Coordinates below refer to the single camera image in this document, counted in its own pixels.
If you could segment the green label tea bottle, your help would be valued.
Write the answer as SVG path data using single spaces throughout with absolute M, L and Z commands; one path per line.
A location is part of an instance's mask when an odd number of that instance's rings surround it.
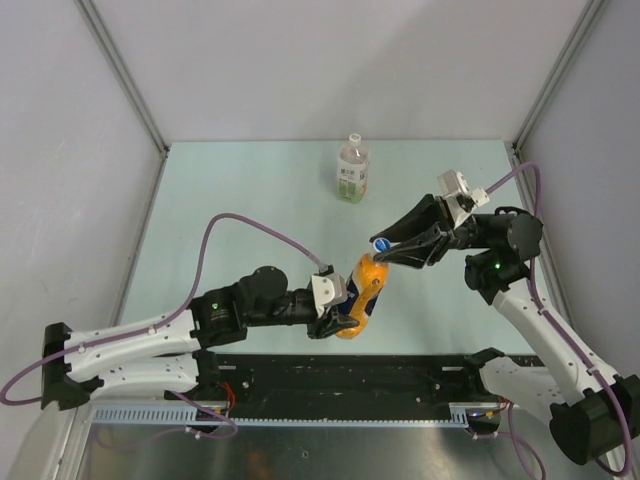
M 352 133 L 337 156 L 337 196 L 352 203 L 360 202 L 366 193 L 370 150 L 362 137 Z

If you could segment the aluminium corner post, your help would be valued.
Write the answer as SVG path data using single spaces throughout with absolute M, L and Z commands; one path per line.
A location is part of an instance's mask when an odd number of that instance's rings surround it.
M 169 146 L 165 141 L 142 93 L 128 68 L 123 54 L 103 19 L 94 1 L 75 0 L 75 6 L 82 15 L 95 43 L 102 52 L 125 98 L 140 121 L 146 135 L 156 150 L 164 155 Z
M 586 2 L 546 76 L 541 90 L 511 141 L 511 147 L 515 152 L 521 151 L 526 145 L 609 4 L 610 1 L 607 0 Z

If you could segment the right aluminium corner post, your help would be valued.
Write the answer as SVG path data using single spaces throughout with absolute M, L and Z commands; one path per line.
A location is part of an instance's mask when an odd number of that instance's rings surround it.
M 609 4 L 610 1 L 607 0 L 586 2 L 546 76 L 541 90 L 511 141 L 511 147 L 515 152 L 521 151 L 526 145 Z

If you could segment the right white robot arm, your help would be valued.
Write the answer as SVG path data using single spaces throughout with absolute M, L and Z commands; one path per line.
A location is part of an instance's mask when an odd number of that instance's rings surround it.
M 461 376 L 473 401 L 491 394 L 513 401 L 545 424 L 571 461 L 584 465 L 618 447 L 632 452 L 639 436 L 639 378 L 624 377 L 602 360 L 535 288 L 534 262 L 540 253 L 541 220 L 518 207 L 474 213 L 461 202 L 456 222 L 453 201 L 425 195 L 400 220 L 374 234 L 390 247 L 378 261 L 420 269 L 451 250 L 468 250 L 467 287 L 501 314 L 543 363 L 542 373 L 522 369 L 496 349 L 470 358 Z

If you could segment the blue white milk tea cap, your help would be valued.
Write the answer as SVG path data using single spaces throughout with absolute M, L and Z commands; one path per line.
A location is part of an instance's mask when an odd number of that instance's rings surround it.
M 390 241 L 383 237 L 377 237 L 372 241 L 372 248 L 375 254 L 384 253 L 392 247 Z

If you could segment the orange milk tea bottle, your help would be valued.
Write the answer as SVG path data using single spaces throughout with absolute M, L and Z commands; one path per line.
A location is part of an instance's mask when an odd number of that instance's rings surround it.
M 336 333 L 340 339 L 354 339 L 366 328 L 385 287 L 389 265 L 376 262 L 375 254 L 375 251 L 371 251 L 362 255 L 346 281 L 347 298 L 338 306 L 338 310 L 341 315 L 358 324 Z

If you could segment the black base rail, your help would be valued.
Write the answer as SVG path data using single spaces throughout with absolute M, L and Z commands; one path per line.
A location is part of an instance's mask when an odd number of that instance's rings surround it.
M 465 355 L 198 354 L 198 403 L 231 399 L 260 418 L 438 418 L 453 403 L 494 403 Z

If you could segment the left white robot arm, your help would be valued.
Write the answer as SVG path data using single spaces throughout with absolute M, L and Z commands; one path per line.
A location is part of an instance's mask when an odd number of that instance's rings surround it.
M 346 298 L 345 281 L 332 269 L 290 290 L 284 272 L 263 266 L 179 313 L 89 332 L 51 324 L 40 405 L 75 409 L 106 394 L 211 400 L 221 387 L 211 348 L 245 340 L 251 327 L 304 325 L 311 339 L 333 336 L 359 324 L 340 313 Z

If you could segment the left aluminium corner post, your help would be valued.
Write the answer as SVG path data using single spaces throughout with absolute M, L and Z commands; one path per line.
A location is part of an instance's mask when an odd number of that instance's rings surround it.
M 165 141 L 142 93 L 128 68 L 123 54 L 103 19 L 94 1 L 75 0 L 75 6 L 82 15 L 95 43 L 102 52 L 125 98 L 140 121 L 146 135 L 156 150 L 164 155 L 169 146 Z

